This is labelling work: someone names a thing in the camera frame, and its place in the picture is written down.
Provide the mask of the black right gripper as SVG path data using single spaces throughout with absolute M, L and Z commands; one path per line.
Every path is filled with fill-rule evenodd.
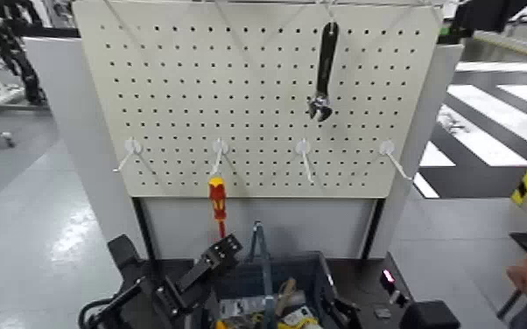
M 358 314 L 360 309 L 356 304 L 342 297 L 323 297 L 321 305 L 325 313 L 339 328 L 362 329 L 362 323 Z

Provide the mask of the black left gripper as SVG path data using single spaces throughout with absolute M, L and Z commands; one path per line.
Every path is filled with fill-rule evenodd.
M 185 274 L 172 279 L 163 275 L 152 279 L 154 310 L 164 324 L 178 324 L 186 317 L 202 318 L 215 280 L 236 267 L 236 254 L 242 244 L 229 234 L 207 248 L 197 263 Z

